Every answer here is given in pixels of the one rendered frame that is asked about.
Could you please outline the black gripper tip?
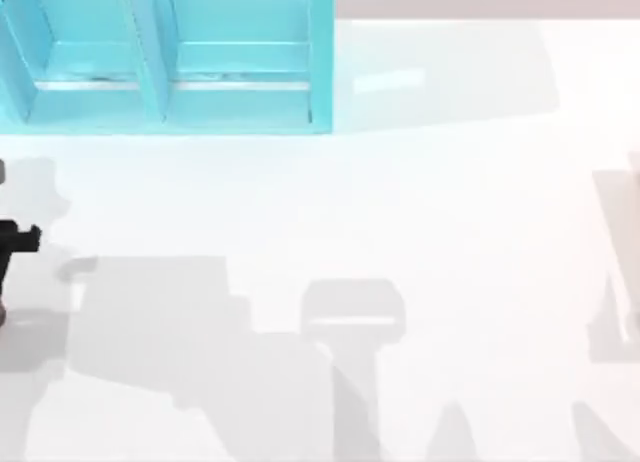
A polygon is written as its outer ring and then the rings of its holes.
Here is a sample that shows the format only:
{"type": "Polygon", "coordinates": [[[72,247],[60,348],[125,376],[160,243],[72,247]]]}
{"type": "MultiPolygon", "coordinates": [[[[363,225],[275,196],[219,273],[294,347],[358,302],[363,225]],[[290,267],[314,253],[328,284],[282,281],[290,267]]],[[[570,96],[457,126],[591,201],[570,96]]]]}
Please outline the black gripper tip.
{"type": "Polygon", "coordinates": [[[32,225],[21,231],[14,220],[0,220],[0,327],[5,324],[7,310],[3,302],[5,278],[13,254],[39,251],[42,230],[32,225]]]}

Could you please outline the light blue rack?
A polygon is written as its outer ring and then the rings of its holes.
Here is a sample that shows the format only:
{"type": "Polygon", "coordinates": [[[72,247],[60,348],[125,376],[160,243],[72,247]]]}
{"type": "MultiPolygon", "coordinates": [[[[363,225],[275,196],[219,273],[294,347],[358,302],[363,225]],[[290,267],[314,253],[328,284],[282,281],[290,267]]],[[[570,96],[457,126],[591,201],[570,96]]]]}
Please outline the light blue rack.
{"type": "Polygon", "coordinates": [[[0,135],[324,134],[335,0],[0,0],[0,135]]]}

